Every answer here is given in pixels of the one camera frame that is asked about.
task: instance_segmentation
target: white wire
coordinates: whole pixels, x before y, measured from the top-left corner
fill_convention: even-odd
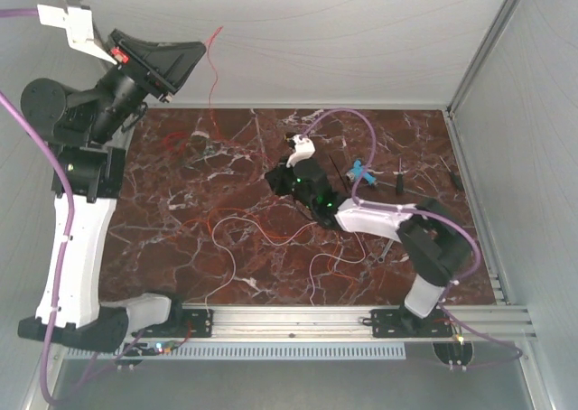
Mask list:
[[[309,277],[311,278],[311,285],[313,287],[313,291],[311,293],[311,297],[309,297],[309,301],[311,302],[312,306],[315,306],[315,303],[313,303],[313,296],[315,295],[315,280],[313,279],[312,269],[313,269],[313,261],[315,261],[315,258],[317,256],[328,256],[330,258],[337,259],[337,263],[333,265],[333,270],[335,270],[335,267],[340,261],[343,261],[344,263],[348,264],[359,264],[361,261],[364,261],[365,258],[368,257],[368,254],[365,252],[365,248],[363,247],[363,243],[361,243],[361,240],[359,239],[357,232],[354,232],[353,235],[358,239],[358,243],[361,246],[361,250],[363,251],[363,257],[361,259],[358,259],[357,261],[350,261],[348,259],[342,259],[340,256],[334,256],[332,254],[317,254],[312,258],[311,263],[309,263]]]
[[[219,288],[211,291],[210,293],[208,293],[205,296],[205,309],[207,310],[207,312],[209,312],[209,297],[211,297],[214,293],[216,293],[219,290],[222,290],[223,288],[225,288],[227,285],[229,285],[231,282],[233,282],[233,279],[235,279],[235,275],[237,274],[237,263],[235,262],[235,257],[233,256],[233,253],[227,248],[224,247],[223,245],[220,245],[217,240],[215,239],[215,231],[217,230],[217,227],[227,221],[227,220],[231,220],[231,219],[236,219],[236,220],[243,220],[245,222],[249,222],[252,223],[253,225],[255,225],[259,231],[261,231],[261,233],[263,234],[263,236],[267,239],[267,241],[269,241],[269,243],[271,243],[273,246],[283,246],[286,245],[288,243],[290,243],[291,241],[293,241],[294,238],[296,238],[297,236],[299,236],[299,234],[301,234],[301,231],[303,231],[305,228],[310,227],[311,225],[315,225],[315,222],[312,223],[308,223],[307,225],[303,225],[301,228],[299,228],[299,230],[297,232],[295,232],[289,239],[287,239],[286,241],[284,241],[283,243],[275,243],[273,240],[271,240],[271,238],[269,238],[267,236],[267,234],[264,232],[264,230],[259,226],[258,223],[256,223],[253,220],[250,219],[245,219],[245,218],[239,218],[237,216],[229,216],[228,218],[224,218],[222,220],[220,220],[219,222],[217,222],[217,224],[213,227],[212,230],[212,234],[211,234],[211,238],[213,240],[213,243],[215,244],[216,247],[220,247],[221,249],[225,249],[228,253],[228,255],[231,257],[231,260],[233,261],[233,274],[231,275],[230,279],[224,283],[223,285],[221,285]]]

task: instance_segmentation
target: screwdriver handle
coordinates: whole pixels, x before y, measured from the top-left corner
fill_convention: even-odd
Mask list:
[[[404,194],[404,175],[399,173],[396,178],[396,195]]]
[[[464,191],[463,183],[461,182],[461,178],[457,173],[450,171],[450,178],[452,179],[452,183],[458,191]]]

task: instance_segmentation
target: wrench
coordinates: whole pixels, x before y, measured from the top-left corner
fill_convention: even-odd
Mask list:
[[[386,246],[383,249],[383,252],[381,252],[381,255],[378,256],[378,262],[379,263],[383,263],[386,260],[386,255],[387,252],[389,252],[389,249],[391,248],[391,245],[394,244],[394,240],[389,239],[389,241],[387,242]]]

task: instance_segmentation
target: brown marble surface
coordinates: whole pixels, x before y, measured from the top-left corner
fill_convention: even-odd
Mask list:
[[[273,246],[247,221],[257,217],[275,242],[292,236],[307,219],[289,199],[277,199],[263,178],[289,154],[285,132],[301,132],[322,111],[313,110],[151,110],[136,128],[125,182],[109,226],[100,274],[100,296],[117,300],[150,289],[172,291],[203,303],[308,304],[312,295],[310,263],[319,253],[357,261],[362,248],[354,235],[316,226],[281,247]],[[376,128],[378,152],[372,168],[381,182],[395,182],[399,156],[406,189],[442,202],[475,235],[464,193],[457,192],[440,161],[455,168],[441,112],[364,111]],[[345,173],[368,154],[367,127],[353,115],[330,116],[310,136],[315,157],[343,189],[329,155]],[[415,203],[380,184],[364,186],[359,196],[389,203]],[[387,240],[361,235],[367,258],[357,264],[317,257],[312,265],[315,304],[399,304],[414,279],[404,249],[395,243],[384,263],[376,258]],[[450,303],[494,303],[485,267],[450,294]]]

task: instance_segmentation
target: blue clamp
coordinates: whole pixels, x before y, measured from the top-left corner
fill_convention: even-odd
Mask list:
[[[354,182],[359,178],[362,171],[363,165],[361,164],[361,160],[356,160],[351,170],[347,172],[347,175],[348,177],[350,177],[350,180]],[[363,178],[365,178],[365,180],[368,182],[370,186],[373,186],[378,181],[376,177],[371,175],[369,172],[364,173]]]

